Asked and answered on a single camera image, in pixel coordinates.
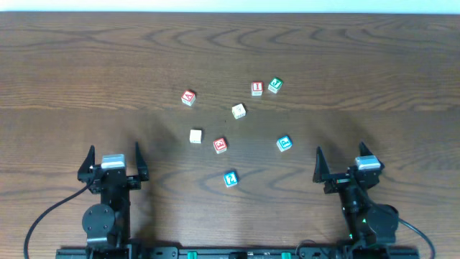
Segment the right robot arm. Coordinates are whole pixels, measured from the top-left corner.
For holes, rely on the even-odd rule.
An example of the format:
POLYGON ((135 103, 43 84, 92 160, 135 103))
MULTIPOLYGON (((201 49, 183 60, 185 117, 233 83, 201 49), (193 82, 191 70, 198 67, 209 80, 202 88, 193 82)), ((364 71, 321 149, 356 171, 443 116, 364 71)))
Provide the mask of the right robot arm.
POLYGON ((313 182, 322 183, 325 194, 339 195, 351 240, 367 247, 390 245, 396 241, 398 210, 374 203, 367 194, 380 182, 384 168, 384 163, 361 142, 354 164, 343 173, 332 173, 322 149, 316 148, 313 182))

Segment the red letter I block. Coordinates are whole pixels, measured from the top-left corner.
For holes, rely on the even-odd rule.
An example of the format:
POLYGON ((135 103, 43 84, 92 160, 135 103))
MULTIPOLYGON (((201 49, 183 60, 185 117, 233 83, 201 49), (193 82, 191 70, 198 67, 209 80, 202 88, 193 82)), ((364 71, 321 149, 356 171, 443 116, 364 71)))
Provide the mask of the red letter I block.
POLYGON ((262 81, 253 81, 251 83, 251 93, 253 96, 261 96, 263 94, 263 82, 262 81))

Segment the red letter A block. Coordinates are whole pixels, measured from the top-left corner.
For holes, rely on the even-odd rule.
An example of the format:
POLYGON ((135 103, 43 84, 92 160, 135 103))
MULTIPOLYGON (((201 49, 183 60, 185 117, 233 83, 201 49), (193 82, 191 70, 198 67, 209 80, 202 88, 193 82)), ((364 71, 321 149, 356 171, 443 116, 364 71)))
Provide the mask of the red letter A block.
POLYGON ((190 90, 184 91, 181 100, 184 104, 192 106, 196 100, 196 94, 190 90))

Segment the blue number 2 block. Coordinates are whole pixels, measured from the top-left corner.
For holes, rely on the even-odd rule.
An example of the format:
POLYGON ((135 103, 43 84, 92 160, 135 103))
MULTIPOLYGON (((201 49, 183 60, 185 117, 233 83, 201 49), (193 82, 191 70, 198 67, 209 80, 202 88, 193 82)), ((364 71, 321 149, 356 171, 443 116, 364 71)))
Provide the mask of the blue number 2 block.
POLYGON ((238 184, 238 176, 236 171, 228 172, 224 175, 224 183, 227 188, 238 184))

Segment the yellow picture wooden block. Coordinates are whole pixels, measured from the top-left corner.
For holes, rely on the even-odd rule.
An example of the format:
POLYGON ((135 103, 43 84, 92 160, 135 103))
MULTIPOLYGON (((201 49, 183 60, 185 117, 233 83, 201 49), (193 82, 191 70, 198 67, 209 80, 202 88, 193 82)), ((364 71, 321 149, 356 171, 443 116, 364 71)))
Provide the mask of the yellow picture wooden block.
POLYGON ((246 116, 246 109, 243 104, 237 104, 231 108, 232 114, 235 119, 240 119, 246 116))

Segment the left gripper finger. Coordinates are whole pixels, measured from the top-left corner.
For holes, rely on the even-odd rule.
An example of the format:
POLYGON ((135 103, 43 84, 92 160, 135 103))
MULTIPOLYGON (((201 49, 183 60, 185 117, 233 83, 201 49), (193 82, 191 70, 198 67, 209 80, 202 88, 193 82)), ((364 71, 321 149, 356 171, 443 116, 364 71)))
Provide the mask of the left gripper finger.
POLYGON ((95 165, 95 147, 92 145, 88 154, 78 169, 77 179, 79 181, 91 181, 93 179, 93 166, 95 165))
POLYGON ((140 181, 148 181, 150 179, 149 170, 142 156, 138 142, 136 142, 135 144, 135 158, 136 158, 137 172, 138 172, 140 181))

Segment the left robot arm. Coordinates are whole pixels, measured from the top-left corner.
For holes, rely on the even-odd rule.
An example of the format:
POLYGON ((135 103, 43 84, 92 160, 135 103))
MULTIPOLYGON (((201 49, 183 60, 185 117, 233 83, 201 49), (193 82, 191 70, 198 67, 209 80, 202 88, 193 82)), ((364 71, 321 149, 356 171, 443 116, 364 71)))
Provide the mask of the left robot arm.
POLYGON ((123 154, 105 155, 95 162, 95 147, 90 147, 86 159, 78 169, 78 180, 88 185, 92 194, 101 196, 98 204, 83 215, 82 227, 87 234, 87 245, 92 250, 120 249, 130 238, 131 191, 140 190, 142 182, 150 179, 141 150, 135 145, 137 174, 127 175, 123 154))

